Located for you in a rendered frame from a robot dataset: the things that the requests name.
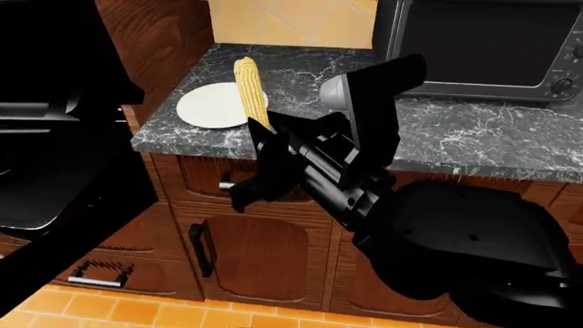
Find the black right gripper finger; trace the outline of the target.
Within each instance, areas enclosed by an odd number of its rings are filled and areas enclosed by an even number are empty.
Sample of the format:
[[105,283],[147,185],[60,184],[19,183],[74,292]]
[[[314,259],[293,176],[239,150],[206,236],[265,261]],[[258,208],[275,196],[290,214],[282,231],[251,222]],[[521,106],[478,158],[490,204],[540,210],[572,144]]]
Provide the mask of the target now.
[[303,138],[331,137],[337,133],[347,135],[347,118],[341,112],[308,119],[268,111],[268,119],[277,132],[287,131]]
[[256,169],[252,177],[229,189],[236,212],[244,212],[256,201],[280,199],[298,185],[301,176],[301,163],[289,151],[288,133],[272,133],[253,118],[248,119],[248,128],[256,150]]

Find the yellow corn cob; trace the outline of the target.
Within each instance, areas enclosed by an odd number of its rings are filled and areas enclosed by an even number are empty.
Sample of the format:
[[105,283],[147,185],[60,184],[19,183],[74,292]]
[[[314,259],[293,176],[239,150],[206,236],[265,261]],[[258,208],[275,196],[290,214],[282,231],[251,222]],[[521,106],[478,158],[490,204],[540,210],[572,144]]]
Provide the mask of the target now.
[[256,62],[249,56],[237,59],[234,62],[233,73],[246,117],[255,119],[272,131]]

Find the white round plate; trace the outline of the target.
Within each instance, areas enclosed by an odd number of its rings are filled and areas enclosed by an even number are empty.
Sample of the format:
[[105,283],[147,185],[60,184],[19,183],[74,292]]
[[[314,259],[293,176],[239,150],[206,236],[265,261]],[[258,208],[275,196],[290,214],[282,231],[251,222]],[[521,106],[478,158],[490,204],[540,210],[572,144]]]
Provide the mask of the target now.
[[176,112],[183,122],[197,128],[236,128],[248,122],[235,82],[191,90],[179,100]]

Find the dark grey toaster oven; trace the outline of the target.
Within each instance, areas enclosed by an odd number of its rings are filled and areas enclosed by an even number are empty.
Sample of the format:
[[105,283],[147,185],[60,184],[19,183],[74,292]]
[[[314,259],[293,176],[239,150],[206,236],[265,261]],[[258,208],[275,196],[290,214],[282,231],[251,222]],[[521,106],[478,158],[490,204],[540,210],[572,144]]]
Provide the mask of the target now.
[[[550,103],[583,90],[583,0],[378,0],[380,62],[421,54],[425,82],[408,95]],[[573,87],[554,95],[551,85]]]

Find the brown wooden base cabinet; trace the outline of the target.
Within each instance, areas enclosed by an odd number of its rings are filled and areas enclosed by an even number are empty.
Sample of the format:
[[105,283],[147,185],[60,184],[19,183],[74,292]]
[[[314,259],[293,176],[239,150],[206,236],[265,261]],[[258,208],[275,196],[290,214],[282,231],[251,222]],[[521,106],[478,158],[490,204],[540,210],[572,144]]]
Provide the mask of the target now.
[[[130,267],[125,292],[185,300],[222,300],[326,311],[407,322],[481,328],[442,296],[407,299],[376,277],[342,229],[302,190],[272,203],[233,211],[219,182],[239,182],[252,160],[150,155],[161,200],[57,276],[59,283],[87,262],[88,278],[114,280]],[[217,255],[201,276],[189,239],[207,221]]]

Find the tall brown wooden cabinet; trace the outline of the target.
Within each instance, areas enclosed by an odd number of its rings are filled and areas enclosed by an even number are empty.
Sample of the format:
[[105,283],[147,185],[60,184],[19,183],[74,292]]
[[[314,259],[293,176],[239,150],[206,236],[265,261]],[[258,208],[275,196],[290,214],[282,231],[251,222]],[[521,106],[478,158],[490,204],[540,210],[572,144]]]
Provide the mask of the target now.
[[214,45],[206,0],[95,0],[127,73],[145,91],[123,106],[136,131]]

